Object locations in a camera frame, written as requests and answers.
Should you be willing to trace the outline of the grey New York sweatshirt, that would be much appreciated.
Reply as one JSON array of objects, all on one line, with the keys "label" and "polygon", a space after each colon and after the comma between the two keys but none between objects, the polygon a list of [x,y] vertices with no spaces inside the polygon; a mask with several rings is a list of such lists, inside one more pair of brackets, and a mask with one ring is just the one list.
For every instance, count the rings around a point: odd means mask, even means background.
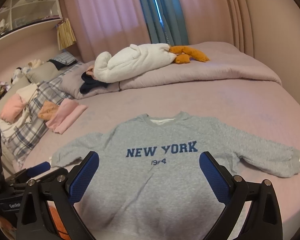
[{"label": "grey New York sweatshirt", "polygon": [[232,174],[241,160],[282,178],[300,173],[300,150],[184,112],[171,119],[144,114],[86,134],[54,153],[52,165],[68,166],[91,151],[100,166],[81,217],[89,230],[116,238],[202,239],[224,207],[199,167],[202,152]]}]

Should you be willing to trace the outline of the plaid blue white blanket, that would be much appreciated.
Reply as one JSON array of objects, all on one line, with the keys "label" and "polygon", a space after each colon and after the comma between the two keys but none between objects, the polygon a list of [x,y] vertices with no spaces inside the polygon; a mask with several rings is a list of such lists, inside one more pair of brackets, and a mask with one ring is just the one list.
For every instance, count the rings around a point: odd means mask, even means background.
[{"label": "plaid blue white blanket", "polygon": [[19,166],[23,166],[29,153],[47,131],[45,121],[37,116],[43,103],[50,101],[59,105],[64,99],[72,99],[70,94],[61,90],[62,78],[83,65],[82,62],[74,64],[51,81],[41,82],[37,87],[37,96],[25,108],[26,117],[21,119],[21,125],[11,125],[7,131],[4,131],[4,124],[0,121],[1,140]]}]

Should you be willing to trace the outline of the folded orange garment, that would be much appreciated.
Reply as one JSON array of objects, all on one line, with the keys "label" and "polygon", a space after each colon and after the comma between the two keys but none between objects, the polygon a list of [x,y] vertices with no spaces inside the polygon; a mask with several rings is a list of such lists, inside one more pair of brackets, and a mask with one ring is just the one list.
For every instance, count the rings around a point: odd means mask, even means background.
[{"label": "folded orange garment", "polygon": [[38,118],[49,121],[53,118],[53,116],[57,113],[59,106],[51,101],[45,100],[42,108],[38,112]]}]

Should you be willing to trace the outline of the folded pink garment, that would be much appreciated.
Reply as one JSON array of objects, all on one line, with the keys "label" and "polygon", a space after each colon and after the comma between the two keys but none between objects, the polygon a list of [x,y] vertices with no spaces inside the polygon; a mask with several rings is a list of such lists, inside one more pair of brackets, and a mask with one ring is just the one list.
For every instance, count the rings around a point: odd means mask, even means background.
[{"label": "folded pink garment", "polygon": [[63,134],[87,108],[74,100],[64,99],[46,126],[54,133]]}]

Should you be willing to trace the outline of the light pink folded cloth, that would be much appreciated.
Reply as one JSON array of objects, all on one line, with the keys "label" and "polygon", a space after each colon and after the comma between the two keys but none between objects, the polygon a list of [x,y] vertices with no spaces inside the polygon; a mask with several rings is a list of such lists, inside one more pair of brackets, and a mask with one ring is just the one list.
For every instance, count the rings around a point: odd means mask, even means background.
[{"label": "light pink folded cloth", "polygon": [[0,119],[10,124],[14,123],[16,118],[20,115],[26,105],[26,100],[22,98],[18,93],[15,93],[5,103],[0,113]]}]

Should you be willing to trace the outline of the white cream cloth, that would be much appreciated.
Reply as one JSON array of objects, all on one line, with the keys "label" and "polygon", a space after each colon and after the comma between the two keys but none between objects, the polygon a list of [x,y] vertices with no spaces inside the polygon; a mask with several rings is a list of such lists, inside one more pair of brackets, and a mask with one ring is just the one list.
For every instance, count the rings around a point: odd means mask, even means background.
[{"label": "white cream cloth", "polygon": [[35,83],[31,83],[30,85],[20,88],[16,91],[17,94],[20,95],[27,103],[30,103],[31,100],[37,97],[38,95],[38,86]]}]

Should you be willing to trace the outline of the grey pillow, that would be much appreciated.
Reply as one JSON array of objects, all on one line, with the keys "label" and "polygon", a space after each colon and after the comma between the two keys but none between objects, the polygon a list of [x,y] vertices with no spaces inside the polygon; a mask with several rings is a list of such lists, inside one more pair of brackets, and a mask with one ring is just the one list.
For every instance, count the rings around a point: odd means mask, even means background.
[{"label": "grey pillow", "polygon": [[26,74],[30,83],[41,83],[43,81],[51,81],[65,72],[66,68],[58,70],[52,62],[46,62],[39,67],[32,69]]}]

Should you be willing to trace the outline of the dark navy garment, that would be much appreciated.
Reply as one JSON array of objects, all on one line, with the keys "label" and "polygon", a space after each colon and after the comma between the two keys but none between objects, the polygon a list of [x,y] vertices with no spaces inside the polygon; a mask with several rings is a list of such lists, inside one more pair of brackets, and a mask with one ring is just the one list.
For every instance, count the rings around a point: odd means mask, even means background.
[{"label": "dark navy garment", "polygon": [[81,79],[83,80],[83,84],[79,89],[81,94],[87,94],[94,88],[98,88],[98,87],[107,88],[109,86],[108,83],[95,80],[91,75],[88,75],[87,73],[83,73],[81,75]]}]

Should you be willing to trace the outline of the small plush toys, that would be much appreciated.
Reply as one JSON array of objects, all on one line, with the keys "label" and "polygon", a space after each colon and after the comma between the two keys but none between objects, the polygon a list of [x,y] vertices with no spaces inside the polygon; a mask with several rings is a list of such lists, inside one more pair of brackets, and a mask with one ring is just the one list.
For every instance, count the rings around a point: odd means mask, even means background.
[{"label": "small plush toys", "polygon": [[12,78],[11,78],[11,84],[16,84],[23,76],[25,76],[29,71],[38,68],[45,62],[40,59],[35,59],[30,62],[28,62],[23,67],[18,67],[14,70]]}]

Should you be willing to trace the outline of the striped blue folded cloth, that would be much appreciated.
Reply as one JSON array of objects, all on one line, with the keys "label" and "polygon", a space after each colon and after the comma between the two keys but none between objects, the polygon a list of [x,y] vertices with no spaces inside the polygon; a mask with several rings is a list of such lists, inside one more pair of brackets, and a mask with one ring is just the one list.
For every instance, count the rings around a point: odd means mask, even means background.
[{"label": "striped blue folded cloth", "polygon": [[61,70],[64,67],[70,67],[77,63],[77,59],[68,51],[63,52],[52,59],[49,62],[55,65],[57,70]]}]

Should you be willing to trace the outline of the white goose plush toy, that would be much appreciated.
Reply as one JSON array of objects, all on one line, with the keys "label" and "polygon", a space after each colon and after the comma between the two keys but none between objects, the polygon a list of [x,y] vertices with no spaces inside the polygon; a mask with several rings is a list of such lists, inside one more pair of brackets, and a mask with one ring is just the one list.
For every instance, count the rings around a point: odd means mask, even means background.
[{"label": "white goose plush toy", "polygon": [[115,83],[172,63],[190,63],[192,59],[199,62],[210,60],[205,53],[189,46],[170,46],[166,43],[131,44],[115,55],[108,51],[99,54],[93,67],[93,77],[100,82]]}]

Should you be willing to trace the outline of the mauve folded duvet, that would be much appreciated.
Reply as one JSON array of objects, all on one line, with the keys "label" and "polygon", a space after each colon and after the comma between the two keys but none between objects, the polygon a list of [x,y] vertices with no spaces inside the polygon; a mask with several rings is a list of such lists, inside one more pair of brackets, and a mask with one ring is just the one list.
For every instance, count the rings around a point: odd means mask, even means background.
[{"label": "mauve folded duvet", "polygon": [[191,47],[206,53],[210,61],[203,63],[192,60],[186,64],[173,63],[132,79],[110,84],[107,88],[94,88],[87,94],[79,91],[83,84],[81,75],[89,66],[89,64],[83,63],[74,66],[62,76],[60,89],[79,100],[97,94],[191,81],[248,79],[274,81],[279,85],[282,84],[279,76],[273,70],[253,57],[240,52],[229,43],[203,42]]}]

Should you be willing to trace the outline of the pink sheer curtain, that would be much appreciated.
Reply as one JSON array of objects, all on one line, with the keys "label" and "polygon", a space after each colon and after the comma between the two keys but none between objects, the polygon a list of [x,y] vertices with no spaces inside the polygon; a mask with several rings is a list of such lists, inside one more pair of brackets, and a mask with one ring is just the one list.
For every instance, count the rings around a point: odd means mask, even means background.
[{"label": "pink sheer curtain", "polygon": [[150,43],[140,0],[64,0],[83,61]]}]

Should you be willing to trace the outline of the white wall shelf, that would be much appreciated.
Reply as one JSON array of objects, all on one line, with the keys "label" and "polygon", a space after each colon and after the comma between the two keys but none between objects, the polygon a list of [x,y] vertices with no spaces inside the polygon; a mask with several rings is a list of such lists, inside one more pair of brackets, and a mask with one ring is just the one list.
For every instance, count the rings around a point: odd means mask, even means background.
[{"label": "white wall shelf", "polygon": [[61,19],[59,0],[6,0],[0,8],[0,38],[34,24]]}]

